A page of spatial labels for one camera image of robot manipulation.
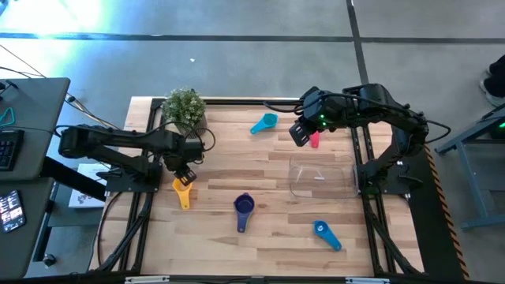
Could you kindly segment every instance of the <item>yellow measuring cup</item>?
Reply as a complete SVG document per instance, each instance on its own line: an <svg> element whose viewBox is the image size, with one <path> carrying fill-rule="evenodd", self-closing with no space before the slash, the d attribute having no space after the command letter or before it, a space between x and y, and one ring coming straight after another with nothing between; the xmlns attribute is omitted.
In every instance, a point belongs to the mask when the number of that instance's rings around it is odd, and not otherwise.
<svg viewBox="0 0 505 284"><path fill-rule="evenodd" d="M188 186L184 186L182 182L176 178L172 183L172 187L175 189L177 195L179 195L179 201L181 201L182 210L189 209L189 191L193 187L193 183L190 183Z"/></svg>

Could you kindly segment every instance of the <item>light blue measuring cup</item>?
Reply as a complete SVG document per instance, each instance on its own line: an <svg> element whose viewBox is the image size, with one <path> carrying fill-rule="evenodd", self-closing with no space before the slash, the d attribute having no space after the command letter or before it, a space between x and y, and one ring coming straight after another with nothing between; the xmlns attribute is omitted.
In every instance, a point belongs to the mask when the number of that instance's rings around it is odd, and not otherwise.
<svg viewBox="0 0 505 284"><path fill-rule="evenodd" d="M273 128L277 124L277 121L277 114L265 114L260 122L256 123L256 125L251 128L251 133L256 134L260 130Z"/></svg>

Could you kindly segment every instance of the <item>butcher block tabletop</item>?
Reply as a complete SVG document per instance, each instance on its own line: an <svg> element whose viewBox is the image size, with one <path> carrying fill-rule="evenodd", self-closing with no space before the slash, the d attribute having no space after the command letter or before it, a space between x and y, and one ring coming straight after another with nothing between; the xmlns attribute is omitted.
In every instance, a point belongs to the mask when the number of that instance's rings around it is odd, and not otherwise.
<svg viewBox="0 0 505 284"><path fill-rule="evenodd" d="M132 98L125 129L145 131L151 102L151 97ZM207 106L205 115L217 140L215 147L205 153L202 165L189 164L198 176L190 191L189 210L181 209L172 189L174 175L163 173L151 210L141 274L373 276L361 198L335 198L338 193L325 187L300 186L295 192L298 196L290 191L293 157L353 165L350 130L321 133L318 148L309 144L299 148L288 133L294 114L277 113L275 128L250 133L265 113L272 111L264 106ZM379 156L391 142L391 127L376 124L369 128ZM211 145L210 134L205 133L203 140L206 147ZM137 149L121 151L140 154ZM344 180L352 182L351 173L343 173ZM241 234L233 202L244 192L256 206ZM123 193L110 209L103 224L102 259L125 233L132 195ZM383 202L391 238L412 265L423 271L407 202L398 196L384 196ZM341 251L313 233L315 220L328 223L342 243ZM376 238L386 267L382 241ZM96 249L90 268L97 267ZM136 249L137 237L128 267Z"/></svg>

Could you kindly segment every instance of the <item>paper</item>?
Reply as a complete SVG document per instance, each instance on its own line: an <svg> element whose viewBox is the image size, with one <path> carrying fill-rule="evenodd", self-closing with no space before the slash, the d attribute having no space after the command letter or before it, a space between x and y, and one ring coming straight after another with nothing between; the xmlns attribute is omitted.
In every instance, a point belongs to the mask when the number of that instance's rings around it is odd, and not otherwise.
<svg viewBox="0 0 505 284"><path fill-rule="evenodd" d="M84 176L91 178L93 180L97 180L97 182L102 185L106 185L106 180L99 180L100 177L96 175L98 172L106 172L109 168L104 166L103 164L79 164L77 168L77 172L83 174ZM87 196L79 191L73 189L72 196L70 196L69 201L70 208L94 208L94 207L103 207L103 201L97 200L90 196Z"/></svg>

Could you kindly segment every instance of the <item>concrete floor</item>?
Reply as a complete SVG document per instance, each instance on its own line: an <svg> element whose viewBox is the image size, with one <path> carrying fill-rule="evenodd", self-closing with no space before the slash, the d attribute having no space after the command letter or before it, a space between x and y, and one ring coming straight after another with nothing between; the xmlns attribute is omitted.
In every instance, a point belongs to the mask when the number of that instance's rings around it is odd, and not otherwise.
<svg viewBox="0 0 505 284"><path fill-rule="evenodd" d="M370 82L384 84L400 103L410 103L429 119L449 125L454 134L493 108L477 83L487 65L505 53L505 2L347 3L356 13L359 30L354 33L346 0L20 0L11 2L0 16L0 32L40 36L52 32L324 36L347 42L294 42L285 38L269 42L200 41L195 37L182 41L0 39L0 44L46 76L69 77L70 93L97 116L118 126L123 126L133 95L164 95L173 88L189 86L209 96L298 97L313 85L339 91L360 84L364 74ZM388 38L390 43L365 40L356 46L348 38L358 31L363 37ZM425 43L416 43L419 39ZM361 59L366 69L358 68ZM5 67L31 71L3 50L0 62ZM92 122L64 106L58 123ZM434 126L430 137L442 131ZM50 155L76 166L78 161L57 156L57 144L54 140ZM454 153L436 156L436 165L458 228L462 221L477 216L467 209L473 208L469 186ZM79 240L74 246L79 251L90 248L93 233L75 228L54 232L49 250L64 256L63 249L68 252L70 248L58 247L59 237ZM460 230L458 237L471 278L503 282L505 226ZM88 261L89 253L81 253L80 258L70 261L73 265L61 262L49 271L30 267L28 275L83 271Z"/></svg>

